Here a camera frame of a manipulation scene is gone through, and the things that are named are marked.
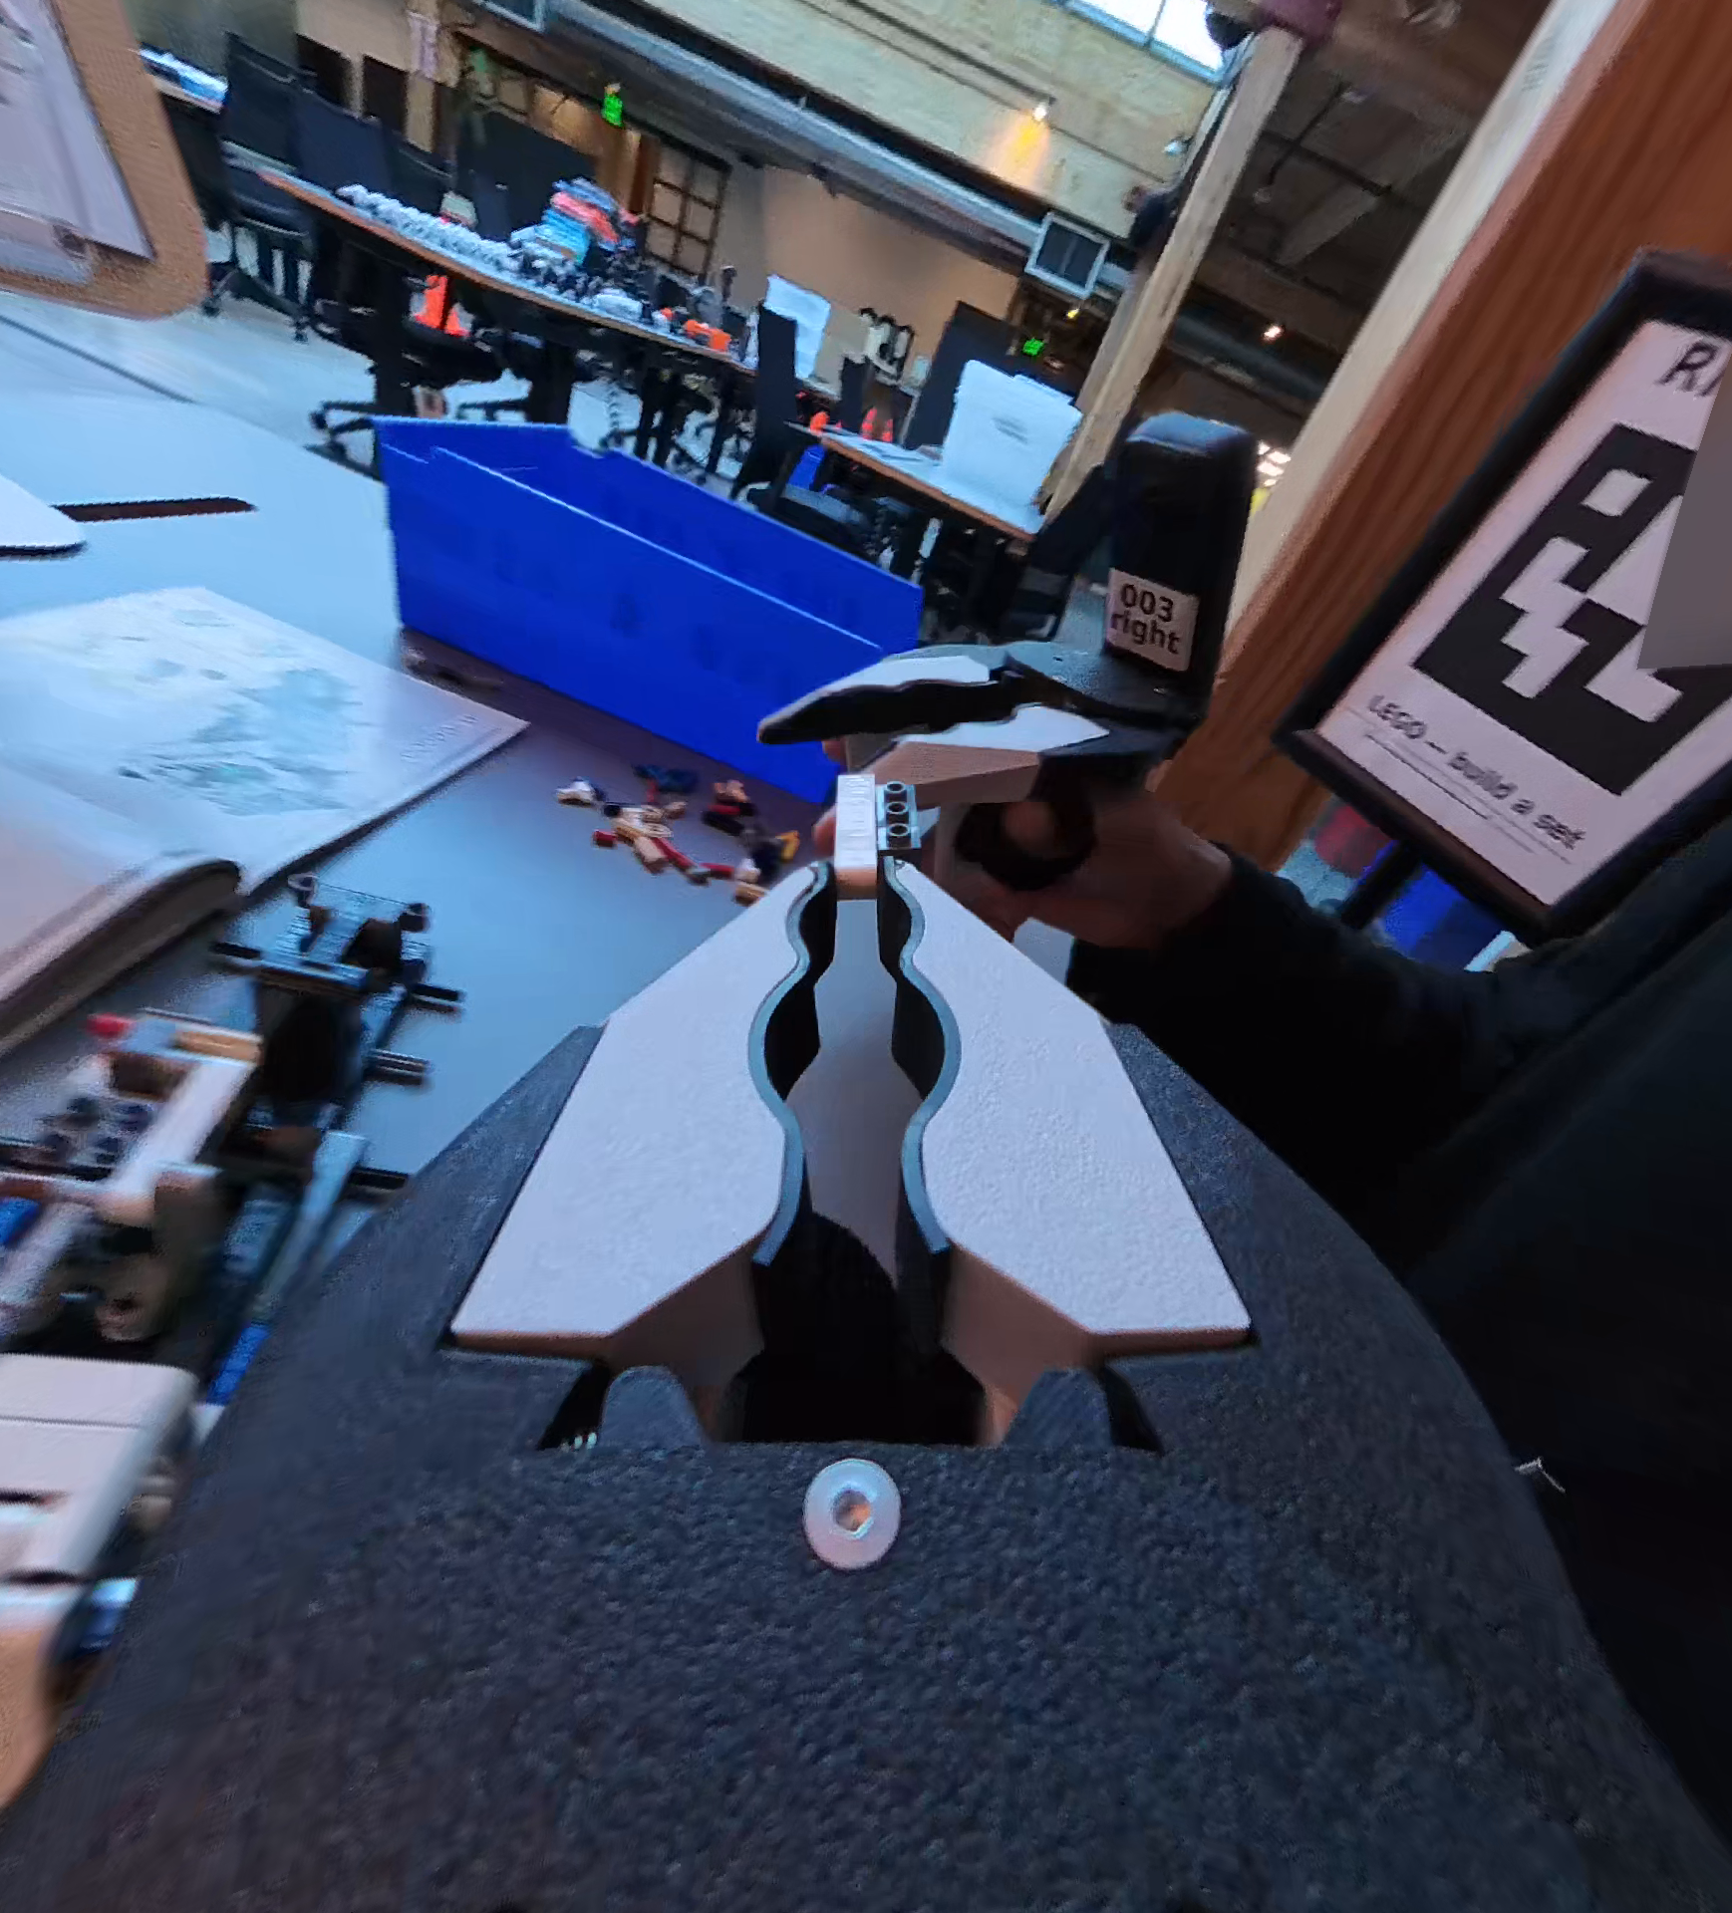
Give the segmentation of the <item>white paper bag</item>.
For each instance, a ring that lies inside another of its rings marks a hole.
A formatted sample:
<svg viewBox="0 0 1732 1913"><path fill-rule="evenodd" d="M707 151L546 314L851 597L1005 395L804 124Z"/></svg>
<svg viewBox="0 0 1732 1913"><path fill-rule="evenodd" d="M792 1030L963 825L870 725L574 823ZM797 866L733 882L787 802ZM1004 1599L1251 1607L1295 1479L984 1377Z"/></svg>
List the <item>white paper bag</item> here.
<svg viewBox="0 0 1732 1913"><path fill-rule="evenodd" d="M977 506L1025 514L1080 423L1076 403L1036 380L967 363L959 373L939 478Z"/></svg>

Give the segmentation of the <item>slim wooden column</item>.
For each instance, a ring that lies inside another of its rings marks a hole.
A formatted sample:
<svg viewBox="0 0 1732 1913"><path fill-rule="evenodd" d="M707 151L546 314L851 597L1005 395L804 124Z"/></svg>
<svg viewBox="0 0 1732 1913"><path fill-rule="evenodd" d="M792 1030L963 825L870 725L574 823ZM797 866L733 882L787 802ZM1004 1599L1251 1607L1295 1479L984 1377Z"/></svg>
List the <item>slim wooden column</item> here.
<svg viewBox="0 0 1732 1913"><path fill-rule="evenodd" d="M1164 232L1164 246L1136 267L1108 323L1108 336L1080 394L1076 429L1055 458L1036 493L1036 507L1045 516L1063 512L1094 467L1111 455L1303 48L1306 38L1275 16L1267 16L1249 35L1236 78L1223 89L1211 131L1197 141L1204 153Z"/></svg>

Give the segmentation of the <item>lego truck chassis model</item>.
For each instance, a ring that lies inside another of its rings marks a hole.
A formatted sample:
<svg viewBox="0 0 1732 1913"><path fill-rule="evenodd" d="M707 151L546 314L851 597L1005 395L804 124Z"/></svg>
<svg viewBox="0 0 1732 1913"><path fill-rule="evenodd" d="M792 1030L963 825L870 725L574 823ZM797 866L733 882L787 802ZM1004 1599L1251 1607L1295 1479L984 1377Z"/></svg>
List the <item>lego truck chassis model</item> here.
<svg viewBox="0 0 1732 1913"><path fill-rule="evenodd" d="M59 1096L0 1134L0 1811L329 1225L408 1180L349 1128L367 1086L423 1085L401 1016L460 1007L428 905L287 888L287 922L210 943L245 1024L92 1016Z"/></svg>

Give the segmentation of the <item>person's black sweater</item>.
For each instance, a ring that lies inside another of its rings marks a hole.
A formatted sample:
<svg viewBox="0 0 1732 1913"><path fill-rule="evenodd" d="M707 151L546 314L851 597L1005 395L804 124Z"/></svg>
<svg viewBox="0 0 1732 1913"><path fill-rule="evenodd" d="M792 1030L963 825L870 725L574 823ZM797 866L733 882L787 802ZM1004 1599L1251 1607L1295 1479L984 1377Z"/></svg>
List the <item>person's black sweater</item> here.
<svg viewBox="0 0 1732 1913"><path fill-rule="evenodd" d="M1562 1484L1606 1656L1732 1842L1732 816L1454 1006L1407 1277Z"/></svg>

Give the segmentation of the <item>blue plastic bin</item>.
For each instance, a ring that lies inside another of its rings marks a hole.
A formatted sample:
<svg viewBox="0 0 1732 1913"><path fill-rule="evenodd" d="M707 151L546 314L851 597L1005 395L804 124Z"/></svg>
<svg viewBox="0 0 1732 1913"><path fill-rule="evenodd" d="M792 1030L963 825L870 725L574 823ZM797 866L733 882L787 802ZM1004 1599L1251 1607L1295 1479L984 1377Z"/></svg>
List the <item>blue plastic bin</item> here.
<svg viewBox="0 0 1732 1913"><path fill-rule="evenodd" d="M911 580L563 427L373 441L408 632L800 800L831 760L758 722L918 639Z"/></svg>

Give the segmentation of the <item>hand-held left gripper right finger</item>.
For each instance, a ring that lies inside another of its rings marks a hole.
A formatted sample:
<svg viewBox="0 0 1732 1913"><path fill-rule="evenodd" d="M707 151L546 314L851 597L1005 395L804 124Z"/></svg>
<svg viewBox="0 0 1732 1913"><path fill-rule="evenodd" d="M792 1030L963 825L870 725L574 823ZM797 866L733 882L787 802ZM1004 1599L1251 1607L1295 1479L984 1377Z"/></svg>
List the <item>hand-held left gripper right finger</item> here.
<svg viewBox="0 0 1732 1913"><path fill-rule="evenodd" d="M880 863L876 943L915 1092L896 1286L977 1384L981 1444L1045 1374L1239 1349L1254 1323L1101 1016L914 863Z"/></svg>

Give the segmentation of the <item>lego instruction booklet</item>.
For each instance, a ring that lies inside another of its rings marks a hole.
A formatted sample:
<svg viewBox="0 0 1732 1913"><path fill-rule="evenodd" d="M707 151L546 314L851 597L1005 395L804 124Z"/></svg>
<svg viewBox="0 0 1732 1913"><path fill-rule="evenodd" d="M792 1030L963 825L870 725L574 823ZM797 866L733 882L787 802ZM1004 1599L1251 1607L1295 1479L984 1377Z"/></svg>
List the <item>lego instruction booklet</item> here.
<svg viewBox="0 0 1732 1913"><path fill-rule="evenodd" d="M0 621L0 1055L526 731L201 586Z"/></svg>

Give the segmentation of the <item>wide wooden post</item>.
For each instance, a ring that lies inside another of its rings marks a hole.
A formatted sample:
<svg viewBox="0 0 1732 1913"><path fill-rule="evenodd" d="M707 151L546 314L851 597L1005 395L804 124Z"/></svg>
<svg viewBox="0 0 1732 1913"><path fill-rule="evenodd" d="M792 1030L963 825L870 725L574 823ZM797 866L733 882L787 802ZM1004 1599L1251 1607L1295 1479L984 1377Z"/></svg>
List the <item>wide wooden post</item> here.
<svg viewBox="0 0 1732 1913"><path fill-rule="evenodd" d="M1303 836L1278 719L1648 250L1732 267L1732 2L1549 2L1254 516L1154 781L1192 828L1265 868Z"/></svg>

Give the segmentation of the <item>person's right forearm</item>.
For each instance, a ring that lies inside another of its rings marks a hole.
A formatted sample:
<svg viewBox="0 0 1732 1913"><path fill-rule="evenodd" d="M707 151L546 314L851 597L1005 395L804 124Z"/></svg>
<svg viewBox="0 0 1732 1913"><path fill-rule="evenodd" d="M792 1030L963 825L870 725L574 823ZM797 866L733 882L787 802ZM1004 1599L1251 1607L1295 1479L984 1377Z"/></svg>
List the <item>person's right forearm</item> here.
<svg viewBox="0 0 1732 1913"><path fill-rule="evenodd" d="M1506 1102L1637 969L1618 919L1481 974L1430 969L1239 859L1153 948L1080 939L1067 981L1407 1274L1465 1229L1575 1219L1589 1182L1551 1159L1559 1124Z"/></svg>

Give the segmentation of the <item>long cluttered work table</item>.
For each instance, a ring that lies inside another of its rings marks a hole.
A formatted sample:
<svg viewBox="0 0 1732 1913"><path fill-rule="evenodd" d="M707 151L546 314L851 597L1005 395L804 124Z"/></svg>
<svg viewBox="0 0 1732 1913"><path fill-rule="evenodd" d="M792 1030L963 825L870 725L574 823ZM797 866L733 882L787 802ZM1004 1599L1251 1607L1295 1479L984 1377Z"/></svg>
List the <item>long cluttered work table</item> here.
<svg viewBox="0 0 1732 1913"><path fill-rule="evenodd" d="M800 385L792 370L761 394L757 326L738 336L706 323L689 300L652 305L644 288L675 291L678 280L644 274L626 252L589 250L574 259L550 232L526 228L520 243L480 236L464 221L385 196L366 183L321 189L276 166L255 179L311 215L309 316L321 336L359 350L373 368L373 399L326 401L311 413L326 450L381 417L440 417L444 401L421 394L518 377L520 399L478 401L471 413L520 413L534 423L565 423L575 385L615 380L638 395L633 429L609 446L664 467L683 417L707 413L706 475L720 468L727 437L748 446L769 422L800 423Z"/></svg>

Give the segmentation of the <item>black framed tag sign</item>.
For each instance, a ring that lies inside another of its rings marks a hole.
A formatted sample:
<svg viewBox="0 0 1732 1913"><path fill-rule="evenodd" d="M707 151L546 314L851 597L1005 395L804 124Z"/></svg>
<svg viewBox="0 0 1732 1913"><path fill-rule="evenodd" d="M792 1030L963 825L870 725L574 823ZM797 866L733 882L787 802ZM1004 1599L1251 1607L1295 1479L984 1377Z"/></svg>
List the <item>black framed tag sign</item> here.
<svg viewBox="0 0 1732 1913"><path fill-rule="evenodd" d="M1732 812L1732 663L1641 665L1728 357L1732 267L1639 252L1275 731L1523 943Z"/></svg>

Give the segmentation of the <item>person's right hand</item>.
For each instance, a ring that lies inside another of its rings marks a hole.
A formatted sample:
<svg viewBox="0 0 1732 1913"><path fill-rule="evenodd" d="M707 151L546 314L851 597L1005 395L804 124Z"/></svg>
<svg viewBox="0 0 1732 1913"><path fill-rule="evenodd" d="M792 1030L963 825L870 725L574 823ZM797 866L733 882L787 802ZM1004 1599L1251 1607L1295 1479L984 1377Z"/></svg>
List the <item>person's right hand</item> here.
<svg viewBox="0 0 1732 1913"><path fill-rule="evenodd" d="M927 873L1000 939L1021 925L1105 948L1154 948L1204 916L1233 877L1233 863L1145 788L1094 797L1084 866L1042 889L1010 889L981 868L951 863Z"/></svg>

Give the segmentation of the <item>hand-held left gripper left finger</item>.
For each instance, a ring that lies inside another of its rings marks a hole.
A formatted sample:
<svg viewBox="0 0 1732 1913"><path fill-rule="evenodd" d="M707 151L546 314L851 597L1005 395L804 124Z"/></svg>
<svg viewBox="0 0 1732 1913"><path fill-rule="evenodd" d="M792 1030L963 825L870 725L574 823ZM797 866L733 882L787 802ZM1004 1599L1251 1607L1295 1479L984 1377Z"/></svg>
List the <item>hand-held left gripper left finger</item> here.
<svg viewBox="0 0 1732 1913"><path fill-rule="evenodd" d="M470 1288L464 1350L672 1377L738 1434L748 1367L820 1273L787 1099L820 1048L830 866L787 877L598 1030Z"/></svg>

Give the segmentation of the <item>pile of small lego pieces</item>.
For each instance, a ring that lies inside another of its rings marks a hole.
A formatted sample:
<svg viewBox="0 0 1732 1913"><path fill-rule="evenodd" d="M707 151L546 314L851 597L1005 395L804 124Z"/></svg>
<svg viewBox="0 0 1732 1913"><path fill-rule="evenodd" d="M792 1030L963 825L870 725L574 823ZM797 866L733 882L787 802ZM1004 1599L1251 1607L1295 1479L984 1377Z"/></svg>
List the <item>pile of small lego pieces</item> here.
<svg viewBox="0 0 1732 1913"><path fill-rule="evenodd" d="M623 849L645 873L720 888L737 906L757 905L797 863L804 830L775 828L738 774L638 764L633 781L612 794L593 778L568 778L554 797L593 816L593 849Z"/></svg>

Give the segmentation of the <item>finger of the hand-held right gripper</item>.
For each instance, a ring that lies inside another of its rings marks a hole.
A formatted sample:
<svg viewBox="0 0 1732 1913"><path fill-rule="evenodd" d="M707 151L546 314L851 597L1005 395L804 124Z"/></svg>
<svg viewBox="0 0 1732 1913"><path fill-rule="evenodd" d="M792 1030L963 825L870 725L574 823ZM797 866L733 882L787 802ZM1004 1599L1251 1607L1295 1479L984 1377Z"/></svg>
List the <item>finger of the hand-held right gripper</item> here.
<svg viewBox="0 0 1732 1913"><path fill-rule="evenodd" d="M844 738L935 734L994 722L1028 698L1000 645L925 645L880 656L827 682L757 728L761 748L839 745Z"/></svg>
<svg viewBox="0 0 1732 1913"><path fill-rule="evenodd" d="M1049 705L946 731L855 734L838 741L830 809L855 783L896 781L915 809L1022 800L1045 756L1108 738L1108 728Z"/></svg>

